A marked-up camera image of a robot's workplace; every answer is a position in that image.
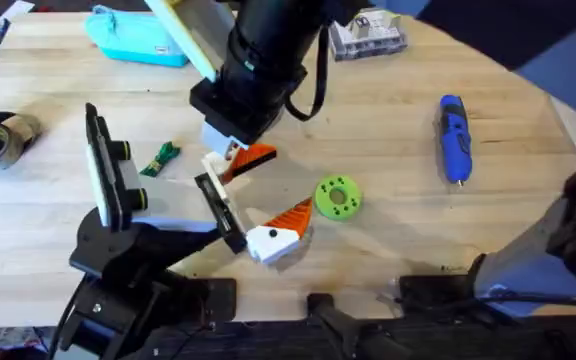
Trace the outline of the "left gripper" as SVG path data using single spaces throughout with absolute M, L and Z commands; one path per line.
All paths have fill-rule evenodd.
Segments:
M 244 236 L 214 185 L 231 181 L 231 161 L 211 152 L 201 162 L 208 175 L 197 176 L 194 185 L 137 176 L 147 208 L 133 211 L 128 220 L 111 214 L 118 197 L 113 191 L 105 191 L 100 178 L 94 175 L 96 207 L 79 225 L 70 266 L 97 279 L 140 280 L 219 239 L 235 254 L 242 252 L 247 242 L 250 256 L 264 265 L 299 246 L 312 216 L 311 197 Z

